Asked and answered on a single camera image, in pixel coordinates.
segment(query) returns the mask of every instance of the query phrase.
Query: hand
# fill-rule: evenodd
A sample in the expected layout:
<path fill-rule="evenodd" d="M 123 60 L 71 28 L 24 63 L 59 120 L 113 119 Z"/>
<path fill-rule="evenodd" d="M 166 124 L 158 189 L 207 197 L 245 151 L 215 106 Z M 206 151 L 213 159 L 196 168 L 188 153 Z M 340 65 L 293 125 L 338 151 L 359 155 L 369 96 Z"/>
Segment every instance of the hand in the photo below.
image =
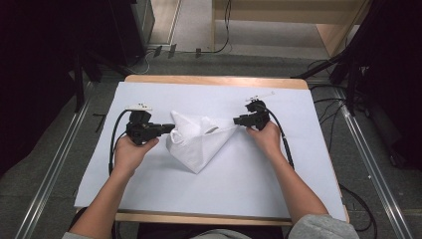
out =
<path fill-rule="evenodd" d="M 247 127 L 246 132 L 255 140 L 255 143 L 267 158 L 273 159 L 276 155 L 282 154 L 280 148 L 280 129 L 272 121 L 267 122 L 261 131 Z"/>
<path fill-rule="evenodd" d="M 144 145 L 136 145 L 127 135 L 121 137 L 115 146 L 113 172 L 124 173 L 124 175 L 132 177 L 146 153 L 157 144 L 158 138 L 154 138 Z"/>

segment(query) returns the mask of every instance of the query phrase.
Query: wooden table edge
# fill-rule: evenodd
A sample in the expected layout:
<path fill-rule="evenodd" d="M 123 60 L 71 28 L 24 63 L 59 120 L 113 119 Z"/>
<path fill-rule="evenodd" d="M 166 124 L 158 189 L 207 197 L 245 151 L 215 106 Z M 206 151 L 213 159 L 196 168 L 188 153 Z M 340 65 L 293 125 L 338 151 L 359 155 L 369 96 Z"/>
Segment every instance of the wooden table edge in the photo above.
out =
<path fill-rule="evenodd" d="M 130 75 L 127 76 L 124 81 L 129 83 L 216 85 L 294 90 L 308 89 L 307 82 L 302 79 L 280 78 Z"/>
<path fill-rule="evenodd" d="M 256 226 L 291 226 L 290 219 L 269 219 L 260 217 L 230 217 L 216 215 L 171 215 L 153 214 L 146 212 L 126 213 L 118 212 L 116 221 L 131 222 L 155 222 L 155 223 L 187 223 L 187 224 L 208 224 L 208 225 L 256 225 Z"/>

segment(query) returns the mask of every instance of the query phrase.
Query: white paper sheet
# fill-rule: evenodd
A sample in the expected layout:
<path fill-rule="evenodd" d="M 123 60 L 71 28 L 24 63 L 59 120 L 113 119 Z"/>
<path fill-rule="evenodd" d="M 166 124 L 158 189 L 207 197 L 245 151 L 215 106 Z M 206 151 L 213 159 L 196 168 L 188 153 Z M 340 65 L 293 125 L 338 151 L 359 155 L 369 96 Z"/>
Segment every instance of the white paper sheet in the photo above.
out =
<path fill-rule="evenodd" d="M 284 129 L 296 172 L 334 218 L 346 220 L 310 91 L 270 88 L 120 83 L 75 206 L 88 206 L 105 183 L 112 128 L 126 106 L 148 104 L 153 107 L 151 121 L 155 123 L 172 122 L 172 110 L 232 119 L 248 114 L 245 99 L 270 92 L 276 94 L 263 101 Z M 121 119 L 117 135 L 124 131 L 128 116 L 129 113 Z M 170 155 L 165 137 L 161 137 L 136 171 L 120 209 L 290 218 L 269 161 L 244 127 L 234 132 L 199 174 Z"/>

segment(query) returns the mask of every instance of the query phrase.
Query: black cloth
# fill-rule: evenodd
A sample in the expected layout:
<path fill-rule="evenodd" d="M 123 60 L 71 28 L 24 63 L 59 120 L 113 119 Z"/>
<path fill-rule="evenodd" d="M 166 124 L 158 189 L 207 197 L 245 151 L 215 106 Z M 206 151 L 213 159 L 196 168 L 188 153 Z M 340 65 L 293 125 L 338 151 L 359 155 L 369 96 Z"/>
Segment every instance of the black cloth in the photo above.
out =
<path fill-rule="evenodd" d="M 214 229 L 227 229 L 242 233 L 253 239 L 281 239 L 280 226 L 232 226 L 232 225 L 195 225 L 169 223 L 139 223 L 138 239 L 187 239 Z"/>

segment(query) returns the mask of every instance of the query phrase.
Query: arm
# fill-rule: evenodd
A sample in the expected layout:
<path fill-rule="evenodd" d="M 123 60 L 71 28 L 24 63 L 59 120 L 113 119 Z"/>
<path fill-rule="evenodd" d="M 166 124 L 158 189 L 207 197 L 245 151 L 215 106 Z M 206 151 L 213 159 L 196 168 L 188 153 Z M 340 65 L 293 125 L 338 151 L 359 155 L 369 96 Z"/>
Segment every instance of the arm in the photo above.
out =
<path fill-rule="evenodd" d="M 280 149 L 279 128 L 269 121 L 261 131 L 249 127 L 246 131 L 270 160 L 292 216 L 292 222 L 295 224 L 307 214 L 328 214 L 320 199 L 302 181 L 283 156 Z"/>
<path fill-rule="evenodd" d="M 71 233 L 92 238 L 109 238 L 115 214 L 130 178 L 142 163 L 145 154 L 157 144 L 158 138 L 142 146 L 136 146 L 128 136 L 118 141 L 111 176 L 88 209 L 71 228 Z"/>

